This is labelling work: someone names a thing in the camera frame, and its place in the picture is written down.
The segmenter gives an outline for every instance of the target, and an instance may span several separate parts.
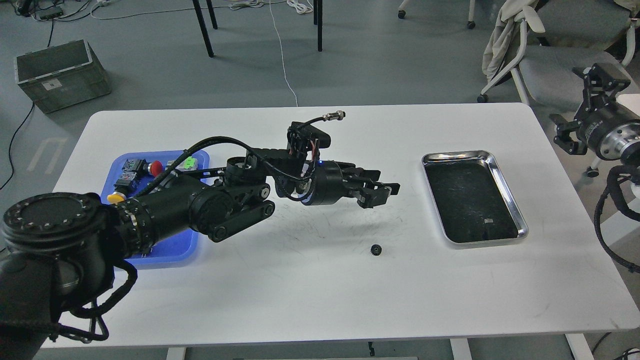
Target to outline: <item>black chair leg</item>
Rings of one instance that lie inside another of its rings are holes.
[[[211,48],[211,41],[209,40],[209,32],[207,26],[204,23],[204,17],[202,16],[202,9],[200,7],[199,0],[193,0],[193,8],[196,11],[196,17],[198,18],[198,24],[200,25],[200,31],[202,32],[202,39],[204,40],[204,46],[207,48],[207,54],[209,57],[213,57],[213,49]]]
[[[207,0],[207,8],[209,9],[209,17],[211,18],[211,25],[214,29],[218,29],[218,21],[216,21],[216,14],[213,12],[213,4],[211,0]]]
[[[317,5],[318,51],[322,51],[322,0],[314,0]]]

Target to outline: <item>metal connector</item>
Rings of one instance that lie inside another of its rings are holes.
[[[328,113],[328,114],[322,115],[322,118],[323,118],[323,121],[342,120],[344,119],[345,116],[346,114],[344,113],[344,111],[338,110],[335,113]]]

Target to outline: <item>yellow button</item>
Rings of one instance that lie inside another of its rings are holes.
[[[112,193],[107,195],[107,201],[110,204],[118,204],[120,201],[124,201],[125,198],[122,197],[119,193]]]

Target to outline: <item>label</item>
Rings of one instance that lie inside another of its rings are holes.
[[[51,80],[43,81],[42,86],[44,86],[44,88],[47,89],[47,91],[49,91],[49,90],[61,88],[62,84],[58,79],[51,79]]]

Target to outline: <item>robot end effector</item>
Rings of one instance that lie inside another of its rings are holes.
[[[584,155],[591,149],[602,160],[640,166],[640,118],[616,102],[617,93],[631,80],[609,63],[574,68],[573,72],[584,82],[582,104],[571,122],[558,114],[549,116],[556,124],[554,143],[571,155]]]

